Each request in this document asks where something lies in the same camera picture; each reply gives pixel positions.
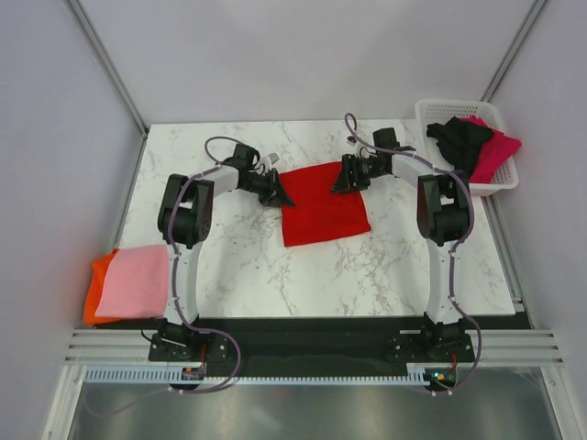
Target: stack of cloth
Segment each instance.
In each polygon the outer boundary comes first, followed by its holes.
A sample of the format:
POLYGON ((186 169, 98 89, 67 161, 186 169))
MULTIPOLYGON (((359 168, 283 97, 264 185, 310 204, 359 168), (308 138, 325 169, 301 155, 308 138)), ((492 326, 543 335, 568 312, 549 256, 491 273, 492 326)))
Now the stack of cloth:
POLYGON ((426 135, 436 138, 442 157, 456 170, 463 170, 470 183, 491 183, 502 164, 518 151, 522 142, 487 127, 470 116, 453 117, 445 125, 430 124, 426 135))

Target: crimson cloth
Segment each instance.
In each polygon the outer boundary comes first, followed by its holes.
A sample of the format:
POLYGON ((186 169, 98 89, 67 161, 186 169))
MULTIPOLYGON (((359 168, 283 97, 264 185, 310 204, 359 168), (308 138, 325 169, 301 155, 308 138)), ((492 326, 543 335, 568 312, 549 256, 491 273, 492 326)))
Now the crimson cloth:
MULTIPOLYGON (((472 122, 478 126, 487 127, 487 124, 477 116, 466 117, 463 121, 472 122)), ((493 175, 502 164, 518 151, 522 142, 508 137, 498 130, 493 130, 493 137, 485 142, 479 153, 479 161, 471 175, 470 183, 491 183, 493 175)))
POLYGON ((280 174, 295 207, 282 207, 285 246, 300 246, 371 231, 360 192, 333 194, 340 162, 280 174))

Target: white basket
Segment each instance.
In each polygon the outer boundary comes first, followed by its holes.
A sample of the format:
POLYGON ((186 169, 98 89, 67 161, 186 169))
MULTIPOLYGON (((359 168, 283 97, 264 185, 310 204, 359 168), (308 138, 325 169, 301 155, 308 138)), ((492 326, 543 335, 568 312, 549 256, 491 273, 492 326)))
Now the white basket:
MULTIPOLYGON (((420 145, 424 147, 426 158, 440 168, 454 170, 454 167, 444 160, 438 150, 437 140, 426 136, 428 124, 445 124, 453 116, 480 117, 485 123, 496 130, 505 132, 504 121, 497 109, 481 101, 461 101, 455 99, 422 99, 415 103, 415 117, 420 125, 420 145)), ((491 183, 472 183, 471 194, 488 196, 499 190, 511 190, 519 182, 514 158, 509 158, 497 169, 491 183)))

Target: white wall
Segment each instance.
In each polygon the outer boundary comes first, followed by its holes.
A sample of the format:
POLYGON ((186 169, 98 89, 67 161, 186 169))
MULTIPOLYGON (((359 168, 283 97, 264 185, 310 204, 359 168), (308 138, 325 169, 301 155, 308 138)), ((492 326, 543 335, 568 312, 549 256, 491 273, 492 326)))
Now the white wall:
POLYGON ((148 123, 479 99, 532 0, 82 0, 148 123))
POLYGON ((60 1, 0 14, 0 438, 40 437, 140 139, 60 1))
POLYGON ((587 3, 551 2, 495 104, 523 139, 499 195, 537 322, 556 331, 587 410, 587 3))

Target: table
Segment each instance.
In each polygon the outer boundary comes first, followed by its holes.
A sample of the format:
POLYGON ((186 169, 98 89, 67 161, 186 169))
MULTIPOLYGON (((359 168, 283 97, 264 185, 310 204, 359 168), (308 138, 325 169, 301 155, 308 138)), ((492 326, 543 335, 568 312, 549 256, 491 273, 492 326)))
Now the table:
MULTIPOLYGON (((418 150, 415 120, 360 121, 360 133, 394 127, 402 145, 418 150)), ((279 172, 354 151, 342 121, 171 124, 151 127, 121 237, 121 248, 162 242, 157 215, 170 174, 210 168, 204 141, 238 138, 261 155, 276 152, 279 172)), ((221 159, 234 145, 217 141, 221 159)), ((198 267, 197 297, 205 317, 421 315, 429 290, 425 240, 415 221, 415 189, 385 176, 361 193, 370 233, 285 248, 281 210, 260 206, 243 191, 215 198, 213 227, 198 267)), ((482 201, 474 199, 475 229, 463 248, 460 304, 470 314, 513 314, 482 201)))

